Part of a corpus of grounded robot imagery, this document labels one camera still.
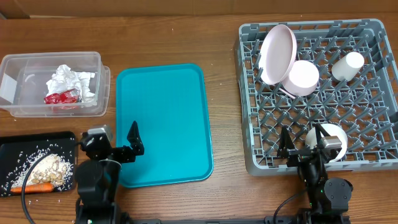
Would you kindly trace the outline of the wooden chopstick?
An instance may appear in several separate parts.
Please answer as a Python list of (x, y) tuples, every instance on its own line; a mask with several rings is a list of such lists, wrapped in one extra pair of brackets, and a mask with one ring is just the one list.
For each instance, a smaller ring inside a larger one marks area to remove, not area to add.
[(294, 95), (292, 95), (291, 93), (289, 93), (288, 91), (286, 91), (285, 89), (283, 89), (283, 88), (279, 88), (279, 90), (282, 92), (282, 93), (285, 93), (287, 96), (289, 96), (291, 99), (296, 99), (296, 97), (294, 96)]

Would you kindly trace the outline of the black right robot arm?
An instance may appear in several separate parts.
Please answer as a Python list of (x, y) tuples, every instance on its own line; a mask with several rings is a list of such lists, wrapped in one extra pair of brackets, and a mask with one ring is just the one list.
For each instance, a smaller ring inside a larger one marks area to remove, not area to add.
[[(353, 185), (346, 179), (329, 178), (325, 164), (342, 151), (343, 143), (330, 135), (320, 124), (315, 125), (316, 145), (297, 150), (286, 127), (280, 133), (277, 157), (286, 159), (288, 167), (295, 167), (305, 188), (283, 201), (275, 210), (272, 223), (349, 223), (349, 200)], [(303, 194), (308, 195), (309, 208), (301, 208), (292, 217), (279, 217), (281, 208)]]

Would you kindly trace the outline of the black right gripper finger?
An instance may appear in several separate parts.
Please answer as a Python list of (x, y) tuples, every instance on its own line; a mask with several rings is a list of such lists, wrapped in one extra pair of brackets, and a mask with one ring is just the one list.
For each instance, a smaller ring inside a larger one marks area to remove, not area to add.
[(321, 140), (321, 138), (329, 136), (329, 133), (324, 129), (324, 127), (321, 124), (319, 123), (314, 124), (314, 128), (315, 128), (316, 140)]
[(280, 133), (280, 143), (277, 150), (277, 157), (289, 157), (290, 150), (294, 149), (294, 144), (290, 138), (289, 130), (283, 126)]

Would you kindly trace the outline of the white round bowl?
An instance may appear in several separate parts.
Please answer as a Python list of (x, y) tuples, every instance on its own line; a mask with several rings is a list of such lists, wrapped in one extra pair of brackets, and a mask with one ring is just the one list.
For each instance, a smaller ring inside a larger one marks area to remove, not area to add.
[[(339, 151), (338, 155), (330, 161), (337, 162), (338, 160), (342, 159), (347, 152), (348, 137), (343, 129), (335, 124), (324, 123), (321, 124), (321, 126), (330, 136), (336, 136), (341, 141), (341, 150)], [(308, 132), (305, 138), (305, 144), (310, 148), (313, 148), (317, 144), (315, 127)]]

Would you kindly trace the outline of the red snack wrapper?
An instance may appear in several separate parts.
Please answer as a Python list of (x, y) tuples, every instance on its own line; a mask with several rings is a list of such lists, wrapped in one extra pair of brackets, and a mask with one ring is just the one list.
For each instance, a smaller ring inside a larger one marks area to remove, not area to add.
[(53, 93), (44, 98), (44, 102), (46, 104), (79, 103), (80, 101), (80, 91), (76, 88), (64, 91), (62, 93)]

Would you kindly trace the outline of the pink round bowl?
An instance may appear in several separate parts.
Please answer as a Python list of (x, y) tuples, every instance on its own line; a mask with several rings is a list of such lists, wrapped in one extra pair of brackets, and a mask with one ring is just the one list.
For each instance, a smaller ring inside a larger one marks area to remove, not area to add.
[(307, 96), (315, 91), (319, 77), (318, 68), (312, 62), (298, 60), (294, 62), (287, 78), (282, 81), (282, 85), (293, 95)]

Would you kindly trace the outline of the white paper cup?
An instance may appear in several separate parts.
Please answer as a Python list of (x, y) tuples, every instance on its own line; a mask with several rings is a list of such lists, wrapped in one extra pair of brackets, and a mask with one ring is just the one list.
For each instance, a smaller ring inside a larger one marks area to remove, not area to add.
[(338, 81), (351, 81), (363, 65), (364, 57), (358, 52), (350, 52), (332, 66), (331, 73)]

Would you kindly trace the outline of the orange carrot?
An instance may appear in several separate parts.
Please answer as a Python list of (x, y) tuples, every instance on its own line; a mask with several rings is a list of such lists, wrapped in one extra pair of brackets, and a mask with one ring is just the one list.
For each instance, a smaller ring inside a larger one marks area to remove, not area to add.
[[(36, 193), (53, 192), (53, 190), (54, 190), (54, 186), (51, 183), (42, 183), (42, 184), (26, 185), (24, 192), (26, 194), (36, 194)], [(12, 188), (11, 193), (21, 194), (22, 187)]]

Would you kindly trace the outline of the white paper tissue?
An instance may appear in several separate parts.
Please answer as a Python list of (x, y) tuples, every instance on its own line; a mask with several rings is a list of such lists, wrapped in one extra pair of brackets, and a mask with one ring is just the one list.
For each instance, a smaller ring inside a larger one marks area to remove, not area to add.
[(78, 90), (82, 89), (78, 73), (72, 71), (67, 65), (60, 65), (46, 85), (48, 88), (48, 95), (62, 93), (74, 88)]

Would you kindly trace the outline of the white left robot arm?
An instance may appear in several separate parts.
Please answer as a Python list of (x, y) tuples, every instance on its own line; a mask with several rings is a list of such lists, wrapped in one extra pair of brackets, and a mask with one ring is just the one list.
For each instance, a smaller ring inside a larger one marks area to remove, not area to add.
[(113, 147), (107, 125), (91, 128), (82, 134), (81, 150), (89, 157), (75, 171), (79, 198), (76, 201), (76, 222), (127, 224), (134, 221), (116, 203), (122, 165), (132, 163), (144, 154), (137, 122), (127, 134), (128, 146)]

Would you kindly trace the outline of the large pink plate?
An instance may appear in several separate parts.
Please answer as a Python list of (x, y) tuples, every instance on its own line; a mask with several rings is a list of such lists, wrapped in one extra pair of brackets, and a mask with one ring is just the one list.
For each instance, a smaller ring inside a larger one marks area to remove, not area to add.
[(292, 69), (297, 51), (297, 40), (286, 25), (273, 27), (266, 35), (260, 50), (261, 79), (268, 85), (284, 80)]

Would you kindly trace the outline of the white napkin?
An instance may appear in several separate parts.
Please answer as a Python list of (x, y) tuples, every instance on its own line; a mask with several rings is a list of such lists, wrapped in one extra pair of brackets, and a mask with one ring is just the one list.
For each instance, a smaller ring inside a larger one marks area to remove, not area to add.
[(81, 100), (84, 103), (92, 103), (95, 101), (95, 94), (91, 92), (89, 85), (90, 80), (95, 77), (93, 72), (75, 72), (77, 81), (75, 87), (79, 89)]

